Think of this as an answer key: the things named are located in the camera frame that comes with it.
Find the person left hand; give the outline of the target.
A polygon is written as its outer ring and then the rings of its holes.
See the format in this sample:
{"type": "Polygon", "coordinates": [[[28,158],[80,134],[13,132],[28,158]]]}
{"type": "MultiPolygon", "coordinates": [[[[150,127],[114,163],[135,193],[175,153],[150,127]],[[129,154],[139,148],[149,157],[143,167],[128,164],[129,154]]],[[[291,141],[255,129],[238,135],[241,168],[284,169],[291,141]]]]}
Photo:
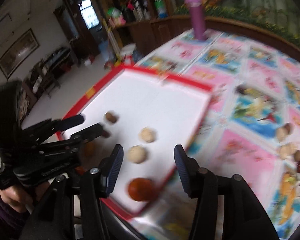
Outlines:
{"type": "Polygon", "coordinates": [[[38,202],[45,191],[50,186],[49,182],[45,182],[36,187],[35,192],[29,195],[23,188],[19,186],[11,186],[7,189],[0,189],[0,196],[4,203],[8,204],[18,213],[23,213],[32,209],[35,202],[38,202]]]}

